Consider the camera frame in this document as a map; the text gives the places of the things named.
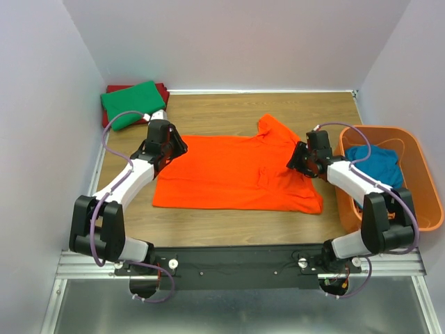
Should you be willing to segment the orange t shirt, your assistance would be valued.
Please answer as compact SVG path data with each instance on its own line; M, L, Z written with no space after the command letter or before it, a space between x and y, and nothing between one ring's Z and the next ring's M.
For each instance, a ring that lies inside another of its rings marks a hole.
M157 177L152 204L320 214L312 181L287 168L299 136L269 114L254 136L183 136L188 152Z

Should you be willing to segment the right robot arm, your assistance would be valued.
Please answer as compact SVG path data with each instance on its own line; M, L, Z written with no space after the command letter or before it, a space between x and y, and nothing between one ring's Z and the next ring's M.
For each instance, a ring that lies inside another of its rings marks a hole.
M419 244L420 232L411 192L395 189L356 167L332 151L329 135L316 126L298 141L287 168L308 178L320 178L347 193L361 208L358 231L323 243L321 267L330 273L338 271L354 257L404 255Z

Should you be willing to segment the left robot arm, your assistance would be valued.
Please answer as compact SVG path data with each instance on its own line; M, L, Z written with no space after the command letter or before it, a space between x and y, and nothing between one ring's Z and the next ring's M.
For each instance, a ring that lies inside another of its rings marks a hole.
M130 262L136 273L148 274L155 262L154 245L126 236L124 211L143 187L187 151L187 144L170 121L149 120L147 138L127 157L120 174L94 195L76 199L69 249L91 256L100 267L106 261Z

